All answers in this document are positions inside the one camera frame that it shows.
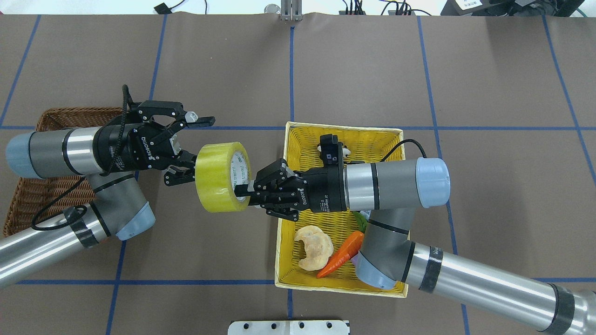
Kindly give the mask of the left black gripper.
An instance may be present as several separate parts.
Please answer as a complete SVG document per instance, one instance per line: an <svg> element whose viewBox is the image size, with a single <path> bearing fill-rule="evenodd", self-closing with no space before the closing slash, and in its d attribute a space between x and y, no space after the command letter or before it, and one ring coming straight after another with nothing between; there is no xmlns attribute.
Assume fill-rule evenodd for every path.
<svg viewBox="0 0 596 335"><path fill-rule="evenodd" d="M214 116L199 117L173 101L147 100L135 106L143 123L99 127L92 138L93 173L165 170L163 182L171 187L195 182L196 154L183 153L176 133L185 129L212 127ZM155 116L171 117L164 126Z"/></svg>

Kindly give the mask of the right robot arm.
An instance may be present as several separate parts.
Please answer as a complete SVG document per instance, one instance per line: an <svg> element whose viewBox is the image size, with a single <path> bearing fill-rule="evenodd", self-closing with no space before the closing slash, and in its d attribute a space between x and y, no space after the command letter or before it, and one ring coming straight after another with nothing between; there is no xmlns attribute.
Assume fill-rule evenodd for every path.
<svg viewBox="0 0 596 335"><path fill-rule="evenodd" d="M574 291L538 275L595 275L595 200L579 201L570 188L524 193L526 181L545 177L509 166L473 187L468 200L474 231L466 246L485 244L475 260L462 256L449 204L450 180L439 158L329 165L292 172L284 160L239 185L237 193L278 218L307 210L363 210L368 226L356 250L356 275L389 290L399 282L533 329L541 335L593 335L595 292Z"/></svg>

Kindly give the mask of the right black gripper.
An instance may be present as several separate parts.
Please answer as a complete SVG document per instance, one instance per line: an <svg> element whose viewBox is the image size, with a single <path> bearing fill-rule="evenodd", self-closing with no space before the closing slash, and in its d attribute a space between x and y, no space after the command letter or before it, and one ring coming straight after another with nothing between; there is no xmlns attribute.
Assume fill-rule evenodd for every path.
<svg viewBox="0 0 596 335"><path fill-rule="evenodd" d="M344 166L291 170L285 159L277 159L259 170L247 184L236 185L234 195L250 196L249 205L264 208L267 215L296 222L299 212L344 212L347 210Z"/></svg>

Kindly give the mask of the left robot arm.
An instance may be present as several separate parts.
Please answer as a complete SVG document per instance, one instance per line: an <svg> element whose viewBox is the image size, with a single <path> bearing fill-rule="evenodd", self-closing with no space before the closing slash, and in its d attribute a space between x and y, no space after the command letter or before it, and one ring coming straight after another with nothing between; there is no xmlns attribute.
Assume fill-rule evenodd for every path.
<svg viewBox="0 0 596 335"><path fill-rule="evenodd" d="M126 241L153 227L135 174L166 170L168 181L192 181L196 156L176 134L215 123L180 102L128 98L104 120L91 125L84 117L80 127L38 129L8 143L6 160L20 182L7 225L21 230L1 240L2 288L110 237Z"/></svg>

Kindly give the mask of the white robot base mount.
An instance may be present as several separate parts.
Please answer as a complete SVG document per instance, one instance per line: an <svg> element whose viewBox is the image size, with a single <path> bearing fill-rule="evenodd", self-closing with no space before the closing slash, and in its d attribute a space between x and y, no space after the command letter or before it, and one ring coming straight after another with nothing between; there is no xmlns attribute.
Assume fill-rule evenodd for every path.
<svg viewBox="0 0 596 335"><path fill-rule="evenodd" d="M279 320L232 322L228 335L349 335L345 320Z"/></svg>

